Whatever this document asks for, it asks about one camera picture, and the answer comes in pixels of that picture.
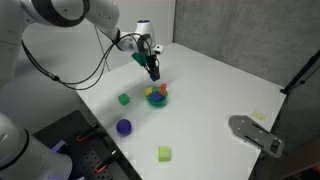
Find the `metal clamp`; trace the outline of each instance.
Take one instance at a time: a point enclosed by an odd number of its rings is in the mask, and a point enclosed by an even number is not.
[[[284,142],[248,116],[232,116],[229,119],[229,125],[235,136],[250,142],[273,157],[281,157]]]

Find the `black cable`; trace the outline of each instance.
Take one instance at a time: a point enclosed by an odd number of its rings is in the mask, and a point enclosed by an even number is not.
[[[136,40],[132,35],[139,35],[140,37],[142,37],[142,38],[144,39],[144,41],[145,41],[145,42],[147,43],[147,45],[148,45],[148,50],[149,50],[149,53],[150,53],[150,55],[151,55],[151,46],[150,46],[150,44],[149,44],[148,41],[145,39],[145,37],[143,37],[143,36],[142,36],[141,34],[139,34],[139,33],[129,33],[129,34],[121,37],[121,38],[118,40],[118,42],[120,42],[123,38],[130,36],[132,39],[134,39],[134,41],[136,42],[136,45],[137,45],[137,47],[138,47],[138,42],[137,42],[137,40]],[[100,62],[99,62],[99,65],[97,66],[97,68],[94,70],[94,72],[93,72],[89,77],[85,78],[85,79],[82,80],[82,81],[71,83],[71,82],[61,81],[58,76],[56,76],[56,75],[50,73],[49,71],[47,71],[46,69],[44,69],[44,68],[36,61],[36,59],[33,57],[33,55],[31,54],[31,52],[29,51],[29,49],[26,47],[24,41],[22,41],[23,49],[24,49],[24,51],[25,51],[28,59],[30,60],[30,62],[32,63],[32,65],[33,65],[36,69],[38,69],[42,74],[44,74],[44,75],[47,76],[48,78],[52,79],[53,81],[57,81],[57,82],[59,82],[60,84],[64,85],[65,87],[70,88],[70,89],[73,89],[73,90],[87,90],[87,89],[93,87],[94,85],[96,85],[96,84],[99,82],[99,80],[101,79],[106,65],[107,65],[107,67],[108,67],[108,70],[110,71],[109,66],[108,66],[108,64],[107,64],[107,59],[108,59],[108,56],[109,56],[112,48],[113,48],[115,45],[116,45],[116,43],[112,41],[112,44],[109,46],[109,48],[107,49],[107,51],[104,53],[103,57],[101,58],[101,60],[100,60]],[[98,71],[98,69],[100,68],[103,60],[105,60],[105,61],[104,61],[103,68],[102,68],[102,70],[101,70],[100,76],[98,77],[98,79],[97,79],[92,85],[90,85],[90,86],[88,86],[88,87],[86,87],[86,88],[74,88],[74,87],[69,86],[69,85],[81,84],[81,83],[89,80],[89,79]]]
[[[112,45],[110,46],[111,48],[109,47],[109,49],[110,49],[110,50],[108,49],[109,51],[107,50],[106,58],[108,58],[108,56],[109,56],[109,54],[110,54],[113,46],[114,46],[114,44],[112,44]],[[82,90],[90,89],[90,88],[92,88],[93,86],[95,86],[95,85],[100,81],[100,79],[101,79],[101,77],[102,77],[102,75],[103,75],[103,72],[104,72],[105,64],[106,64],[106,61],[104,61],[104,65],[103,65],[103,68],[102,68],[102,70],[101,70],[101,73],[100,73],[98,79],[97,79],[92,85],[90,85],[90,86],[88,86],[88,87],[85,87],[85,88],[74,88],[74,87],[68,86],[67,84],[64,84],[64,83],[61,83],[61,84],[64,85],[65,87],[69,88],[69,89],[77,90],[77,91],[82,91]]]
[[[81,84],[81,83],[84,83],[85,81],[89,80],[93,75],[96,74],[96,72],[97,72],[98,69],[100,68],[103,60],[105,59],[108,51],[111,51],[112,48],[113,48],[113,44],[112,44],[112,45],[107,49],[107,51],[103,54],[103,56],[102,56],[102,58],[101,58],[101,60],[100,60],[100,62],[99,62],[99,65],[97,66],[97,68],[96,68],[96,69],[93,71],[93,73],[92,73],[89,77],[87,77],[86,79],[84,79],[84,80],[82,80],[82,81],[79,81],[79,82],[73,82],[73,83],[63,82],[63,81],[60,81],[60,82],[63,83],[63,84],[67,84],[67,85],[77,85],[77,84]]]
[[[102,42],[101,42],[101,39],[100,39],[100,36],[99,36],[99,33],[98,33],[98,29],[96,26],[94,26],[94,29],[96,30],[96,34],[97,34],[97,37],[98,37],[98,40],[99,40],[99,44],[100,44],[100,47],[101,47],[101,51],[103,53],[103,47],[102,47]]]
[[[298,85],[293,86],[292,88],[289,89],[289,91],[291,91],[291,90],[293,90],[293,89],[305,84],[307,82],[307,80],[309,78],[311,78],[319,69],[320,69],[320,65],[314,71],[312,71],[312,73],[306,79],[301,80]]]

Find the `blue ball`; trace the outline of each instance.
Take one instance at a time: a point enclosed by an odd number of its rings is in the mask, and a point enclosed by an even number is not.
[[[127,119],[121,119],[117,123],[117,131],[119,134],[123,136],[128,136],[129,134],[131,134],[132,131],[131,122]]]

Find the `white table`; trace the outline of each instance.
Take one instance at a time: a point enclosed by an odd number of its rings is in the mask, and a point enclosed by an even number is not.
[[[270,130],[285,99],[281,87],[178,44],[159,59],[158,82],[132,62],[78,94],[144,180],[248,179],[260,150],[235,138],[227,120],[259,111],[267,118],[257,122]],[[162,82],[168,105],[151,107],[144,88]],[[131,99],[125,107],[117,99],[122,93]],[[115,128],[123,118],[133,124],[128,137]],[[158,162],[160,145],[170,146],[170,162]]]

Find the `green toy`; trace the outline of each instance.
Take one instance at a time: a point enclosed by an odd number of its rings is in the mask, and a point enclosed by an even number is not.
[[[130,98],[126,93],[121,94],[119,97],[119,102],[120,104],[122,104],[123,106],[127,105],[130,102]]]
[[[158,148],[158,159],[160,162],[170,161],[170,148],[169,146],[159,146]]]

